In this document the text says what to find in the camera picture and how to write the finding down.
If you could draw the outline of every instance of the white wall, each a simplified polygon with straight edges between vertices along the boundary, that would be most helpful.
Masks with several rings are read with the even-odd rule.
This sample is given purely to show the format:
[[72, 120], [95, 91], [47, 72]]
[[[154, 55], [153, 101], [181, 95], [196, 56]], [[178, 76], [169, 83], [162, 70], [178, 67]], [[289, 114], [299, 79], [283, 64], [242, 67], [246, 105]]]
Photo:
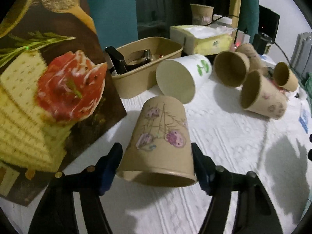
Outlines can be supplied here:
[[[312, 31], [308, 22], [293, 0], [259, 0], [259, 4], [280, 15], [276, 42], [291, 59], [298, 34]], [[275, 62], [286, 61], [275, 45], [271, 47], [269, 56]]]

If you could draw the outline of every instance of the yellow tissue box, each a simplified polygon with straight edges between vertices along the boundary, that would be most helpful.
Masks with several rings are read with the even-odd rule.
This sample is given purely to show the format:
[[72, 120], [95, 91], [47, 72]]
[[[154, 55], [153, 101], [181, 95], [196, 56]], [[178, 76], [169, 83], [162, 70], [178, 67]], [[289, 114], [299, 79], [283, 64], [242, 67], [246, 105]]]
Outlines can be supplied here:
[[222, 34], [208, 38], [197, 38], [192, 33], [186, 30], [194, 26], [171, 26], [170, 39], [181, 44], [183, 51], [187, 55], [202, 54], [211, 55], [229, 50], [232, 44], [232, 36]]

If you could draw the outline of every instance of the green leaf print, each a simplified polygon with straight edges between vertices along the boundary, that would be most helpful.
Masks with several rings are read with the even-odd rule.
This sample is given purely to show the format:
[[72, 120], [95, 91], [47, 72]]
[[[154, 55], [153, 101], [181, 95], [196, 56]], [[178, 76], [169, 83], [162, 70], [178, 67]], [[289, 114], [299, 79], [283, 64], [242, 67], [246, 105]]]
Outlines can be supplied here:
[[200, 76], [202, 76], [202, 68], [197, 64], [197, 70]]
[[208, 73], [209, 72], [209, 65], [208, 65], [208, 63], [205, 60], [201, 60], [200, 62], [202, 63], [205, 72]]

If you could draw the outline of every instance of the table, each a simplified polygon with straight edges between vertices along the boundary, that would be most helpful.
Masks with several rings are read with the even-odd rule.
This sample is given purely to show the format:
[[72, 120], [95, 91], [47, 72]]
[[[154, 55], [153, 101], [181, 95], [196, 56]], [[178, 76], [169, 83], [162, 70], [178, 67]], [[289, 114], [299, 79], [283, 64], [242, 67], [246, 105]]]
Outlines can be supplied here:
[[[144, 102], [160, 94], [155, 86], [137, 97], [123, 99], [127, 116], [66, 168], [65, 174], [78, 173], [95, 164], [115, 142], [120, 142], [125, 150]], [[282, 119], [269, 120], [242, 110], [239, 94], [239, 89], [223, 86], [212, 75], [194, 100], [185, 105], [191, 141], [231, 172], [255, 171], [271, 197], [284, 233], [291, 233], [301, 218], [312, 185], [312, 163], [307, 160], [312, 144], [298, 121], [301, 102], [292, 99]], [[0, 206], [20, 233], [27, 233], [42, 195], [43, 192], [28, 207], [0, 199]], [[79, 194], [75, 193], [74, 200], [80, 233], [84, 234]], [[198, 233], [210, 200], [199, 184], [154, 188], [118, 177], [101, 197], [115, 234]], [[236, 200], [237, 193], [232, 193], [224, 233], [231, 233]]]

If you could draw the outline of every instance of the prosciutto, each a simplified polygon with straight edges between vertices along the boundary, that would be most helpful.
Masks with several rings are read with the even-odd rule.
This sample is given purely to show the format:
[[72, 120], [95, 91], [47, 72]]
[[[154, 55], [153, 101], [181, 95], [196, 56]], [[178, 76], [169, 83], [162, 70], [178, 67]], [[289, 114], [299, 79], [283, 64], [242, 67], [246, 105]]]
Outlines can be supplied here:
[[95, 65], [81, 50], [67, 52], [39, 78], [37, 103], [54, 122], [84, 120], [101, 100], [106, 71], [106, 63]]

